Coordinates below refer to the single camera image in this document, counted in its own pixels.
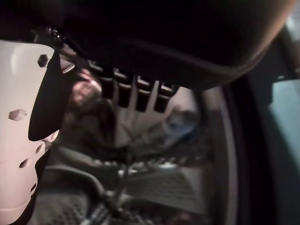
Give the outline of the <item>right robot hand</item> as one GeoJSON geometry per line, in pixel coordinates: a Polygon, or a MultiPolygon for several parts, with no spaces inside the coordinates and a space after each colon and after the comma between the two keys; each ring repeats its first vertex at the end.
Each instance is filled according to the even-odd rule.
{"type": "Polygon", "coordinates": [[[0,222],[29,221],[73,77],[58,49],[152,81],[208,90],[251,70],[294,0],[3,0],[0,222]]]}

